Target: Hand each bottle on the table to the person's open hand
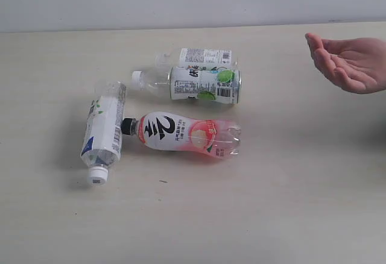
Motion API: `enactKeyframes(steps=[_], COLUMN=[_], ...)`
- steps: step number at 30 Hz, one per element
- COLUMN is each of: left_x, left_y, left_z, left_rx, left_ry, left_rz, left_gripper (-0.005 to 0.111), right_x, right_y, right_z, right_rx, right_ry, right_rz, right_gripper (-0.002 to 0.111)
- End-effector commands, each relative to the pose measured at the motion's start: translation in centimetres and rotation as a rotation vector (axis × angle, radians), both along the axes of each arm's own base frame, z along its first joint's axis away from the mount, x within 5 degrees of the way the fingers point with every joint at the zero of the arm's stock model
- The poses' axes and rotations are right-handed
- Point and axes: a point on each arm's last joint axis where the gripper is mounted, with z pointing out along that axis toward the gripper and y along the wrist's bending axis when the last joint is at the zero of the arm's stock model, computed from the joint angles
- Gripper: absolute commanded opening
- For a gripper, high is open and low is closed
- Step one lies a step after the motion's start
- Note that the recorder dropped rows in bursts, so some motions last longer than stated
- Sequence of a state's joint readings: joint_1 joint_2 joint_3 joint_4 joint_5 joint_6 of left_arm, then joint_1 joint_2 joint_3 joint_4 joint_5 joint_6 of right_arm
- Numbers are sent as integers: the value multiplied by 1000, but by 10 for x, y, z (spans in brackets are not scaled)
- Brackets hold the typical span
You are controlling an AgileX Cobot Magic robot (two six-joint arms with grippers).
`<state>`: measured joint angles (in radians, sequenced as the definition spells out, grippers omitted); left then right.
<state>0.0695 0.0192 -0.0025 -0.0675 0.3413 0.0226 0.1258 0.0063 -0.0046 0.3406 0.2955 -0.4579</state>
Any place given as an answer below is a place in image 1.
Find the person's open bare hand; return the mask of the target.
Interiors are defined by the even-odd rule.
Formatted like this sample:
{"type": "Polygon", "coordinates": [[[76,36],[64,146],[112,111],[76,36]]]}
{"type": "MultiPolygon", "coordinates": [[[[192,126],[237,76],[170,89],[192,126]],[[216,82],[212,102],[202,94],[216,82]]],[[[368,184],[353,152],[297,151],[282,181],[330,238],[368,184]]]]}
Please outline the person's open bare hand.
{"type": "Polygon", "coordinates": [[[385,42],[376,38],[323,39],[305,34],[315,67],[332,84],[355,94],[385,90],[385,42]]]}

